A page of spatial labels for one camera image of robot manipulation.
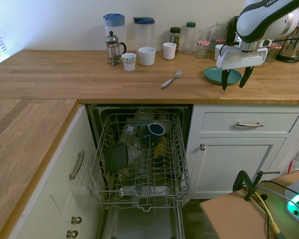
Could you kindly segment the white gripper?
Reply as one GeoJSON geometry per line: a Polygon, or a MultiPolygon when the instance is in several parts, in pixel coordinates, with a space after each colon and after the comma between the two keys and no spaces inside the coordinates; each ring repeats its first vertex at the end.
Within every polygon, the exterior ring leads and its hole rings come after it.
{"type": "Polygon", "coordinates": [[[216,67],[222,70],[221,84],[225,91],[228,85],[230,69],[245,68],[245,72],[240,80],[239,87],[243,88],[251,76],[254,66],[260,66],[267,57],[267,48],[258,48],[252,52],[242,52],[235,46],[224,46],[218,55],[216,67]]]}

